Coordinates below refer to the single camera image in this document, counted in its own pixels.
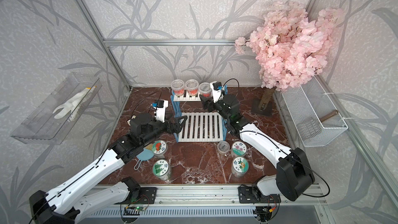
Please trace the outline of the clear plastic seed container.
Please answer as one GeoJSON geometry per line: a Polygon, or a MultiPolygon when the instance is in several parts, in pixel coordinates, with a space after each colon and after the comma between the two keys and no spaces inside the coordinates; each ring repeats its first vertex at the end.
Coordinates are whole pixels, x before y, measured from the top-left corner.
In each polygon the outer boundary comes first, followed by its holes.
{"type": "Polygon", "coordinates": [[[212,88],[210,83],[201,83],[199,85],[199,93],[203,97],[211,97],[212,96],[212,88]]]}

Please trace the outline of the clear container red seed packet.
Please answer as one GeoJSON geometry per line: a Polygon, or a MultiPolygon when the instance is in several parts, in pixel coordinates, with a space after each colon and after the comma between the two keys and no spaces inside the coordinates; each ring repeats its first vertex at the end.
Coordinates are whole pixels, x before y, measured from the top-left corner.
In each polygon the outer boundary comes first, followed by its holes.
{"type": "Polygon", "coordinates": [[[175,96],[183,96],[185,91],[185,82],[181,79],[176,79],[172,81],[171,88],[175,96]]]}

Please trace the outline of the clear lidded seed container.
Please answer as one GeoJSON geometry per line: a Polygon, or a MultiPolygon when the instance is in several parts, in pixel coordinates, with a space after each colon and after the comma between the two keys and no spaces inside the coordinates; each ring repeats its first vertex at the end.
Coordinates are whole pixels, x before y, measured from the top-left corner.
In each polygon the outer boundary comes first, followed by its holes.
{"type": "Polygon", "coordinates": [[[199,82],[195,79],[190,79],[185,83],[185,89],[187,91],[188,96],[196,96],[199,90],[199,82]]]}

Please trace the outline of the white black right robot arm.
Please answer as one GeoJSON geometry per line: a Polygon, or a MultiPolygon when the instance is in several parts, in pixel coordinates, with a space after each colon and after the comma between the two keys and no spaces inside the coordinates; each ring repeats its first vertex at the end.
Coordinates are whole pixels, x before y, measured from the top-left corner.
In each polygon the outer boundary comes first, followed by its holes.
{"type": "Polygon", "coordinates": [[[217,112],[226,121],[225,127],[231,135],[251,145],[275,167],[275,175],[264,176],[256,182],[254,188],[261,195],[283,195],[295,201],[315,182],[306,153],[300,148],[291,149],[275,141],[247,120],[240,113],[235,95],[224,95],[216,102],[202,95],[200,99],[204,110],[217,112]]]}

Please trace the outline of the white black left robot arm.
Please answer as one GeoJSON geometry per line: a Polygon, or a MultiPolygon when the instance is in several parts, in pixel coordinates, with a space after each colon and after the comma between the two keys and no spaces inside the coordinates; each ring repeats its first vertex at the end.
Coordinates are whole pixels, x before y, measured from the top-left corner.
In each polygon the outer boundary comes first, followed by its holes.
{"type": "Polygon", "coordinates": [[[77,224],[91,214],[115,203],[121,203],[140,188],[128,177],[95,194],[87,195],[94,186],[133,160],[162,134],[179,134],[188,117],[173,121],[156,120],[149,113],[130,121],[130,132],[120,137],[99,158],[61,185],[30,196],[31,222],[36,224],[77,224]]]}

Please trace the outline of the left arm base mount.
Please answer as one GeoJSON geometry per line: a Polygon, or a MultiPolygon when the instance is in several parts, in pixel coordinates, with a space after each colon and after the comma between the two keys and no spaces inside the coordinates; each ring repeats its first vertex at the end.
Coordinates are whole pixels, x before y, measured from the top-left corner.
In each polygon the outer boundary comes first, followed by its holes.
{"type": "Polygon", "coordinates": [[[129,192],[126,199],[121,202],[122,204],[154,204],[157,195],[156,187],[142,187],[131,177],[126,177],[121,182],[127,185],[129,192]]]}

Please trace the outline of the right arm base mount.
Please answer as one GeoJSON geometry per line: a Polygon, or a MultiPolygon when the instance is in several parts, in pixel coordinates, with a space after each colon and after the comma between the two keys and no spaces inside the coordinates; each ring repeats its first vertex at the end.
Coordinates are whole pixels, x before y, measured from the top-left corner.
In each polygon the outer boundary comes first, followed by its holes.
{"type": "Polygon", "coordinates": [[[267,203],[267,204],[279,204],[281,202],[280,195],[273,194],[265,196],[260,190],[254,186],[240,185],[238,188],[239,202],[245,203],[267,203]]]}

